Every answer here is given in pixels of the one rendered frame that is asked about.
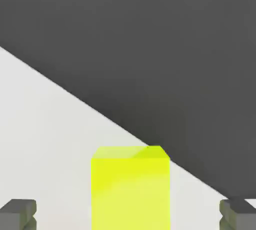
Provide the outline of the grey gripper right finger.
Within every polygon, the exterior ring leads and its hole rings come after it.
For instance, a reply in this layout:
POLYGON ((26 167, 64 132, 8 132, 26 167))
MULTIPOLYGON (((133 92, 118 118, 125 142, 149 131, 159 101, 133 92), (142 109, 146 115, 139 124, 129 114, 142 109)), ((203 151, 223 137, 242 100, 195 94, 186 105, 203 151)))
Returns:
POLYGON ((219 230, 256 230, 256 208, 244 199, 222 199, 219 230))

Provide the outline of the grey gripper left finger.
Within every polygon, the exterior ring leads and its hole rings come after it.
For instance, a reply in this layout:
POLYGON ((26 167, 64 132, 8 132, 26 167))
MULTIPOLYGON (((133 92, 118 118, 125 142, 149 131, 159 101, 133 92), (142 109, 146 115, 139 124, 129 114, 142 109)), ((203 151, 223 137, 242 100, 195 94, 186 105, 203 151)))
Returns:
POLYGON ((37 230, 34 199, 11 199, 0 208, 0 230, 37 230))

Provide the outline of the small yellow cube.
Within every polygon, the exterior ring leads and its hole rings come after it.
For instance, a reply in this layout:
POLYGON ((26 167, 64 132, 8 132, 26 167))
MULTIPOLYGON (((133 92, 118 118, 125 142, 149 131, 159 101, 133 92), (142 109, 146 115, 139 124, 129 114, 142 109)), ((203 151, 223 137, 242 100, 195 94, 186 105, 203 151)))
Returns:
POLYGON ((159 145, 99 147, 91 158, 91 230, 171 230, 170 164, 159 145))

